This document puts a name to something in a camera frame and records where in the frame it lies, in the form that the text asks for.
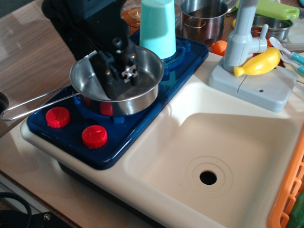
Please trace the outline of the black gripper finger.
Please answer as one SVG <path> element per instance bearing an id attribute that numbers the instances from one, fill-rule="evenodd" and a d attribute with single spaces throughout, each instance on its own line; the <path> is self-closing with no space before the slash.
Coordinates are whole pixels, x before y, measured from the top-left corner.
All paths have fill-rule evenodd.
<path id="1" fill-rule="evenodd" d="M 114 67 L 114 58 L 111 54 L 99 51 L 89 58 L 95 76 L 110 100 L 118 99 L 118 92 L 115 88 L 118 72 Z"/>
<path id="2" fill-rule="evenodd" d="M 116 64 L 118 68 L 118 85 L 132 87 L 138 85 L 138 63 L 135 44 L 129 44 L 124 50 L 117 52 Z"/>

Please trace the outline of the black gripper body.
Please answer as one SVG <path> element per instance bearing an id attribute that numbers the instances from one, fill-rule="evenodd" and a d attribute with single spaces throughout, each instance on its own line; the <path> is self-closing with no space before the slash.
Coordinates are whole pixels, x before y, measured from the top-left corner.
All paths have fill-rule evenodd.
<path id="1" fill-rule="evenodd" d="M 91 52 L 124 55 L 129 27 L 122 19 L 124 0 L 45 0 L 42 12 L 75 60 Z"/>

